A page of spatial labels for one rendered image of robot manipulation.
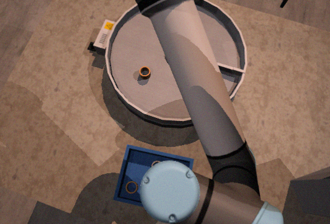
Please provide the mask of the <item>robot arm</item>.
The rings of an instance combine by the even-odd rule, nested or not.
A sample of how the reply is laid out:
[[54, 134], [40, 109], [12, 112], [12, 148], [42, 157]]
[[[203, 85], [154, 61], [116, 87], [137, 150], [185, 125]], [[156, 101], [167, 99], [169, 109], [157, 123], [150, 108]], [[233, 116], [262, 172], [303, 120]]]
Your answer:
[[261, 200], [256, 159], [194, 0], [135, 1], [151, 19], [213, 172], [210, 179], [177, 161], [155, 164], [140, 185], [147, 213], [173, 224], [283, 224], [281, 211]]

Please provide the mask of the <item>blue crate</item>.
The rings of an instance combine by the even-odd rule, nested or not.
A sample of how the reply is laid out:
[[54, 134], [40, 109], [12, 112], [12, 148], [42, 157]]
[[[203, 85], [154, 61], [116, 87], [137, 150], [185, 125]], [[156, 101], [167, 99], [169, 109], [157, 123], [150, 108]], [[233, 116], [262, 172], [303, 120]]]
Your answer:
[[[140, 184], [154, 161], [177, 161], [188, 166], [191, 170], [194, 163], [192, 158], [127, 145], [113, 200], [143, 207], [140, 200]], [[126, 184], [130, 181], [138, 184], [138, 190], [133, 194], [129, 194], [125, 189]]]

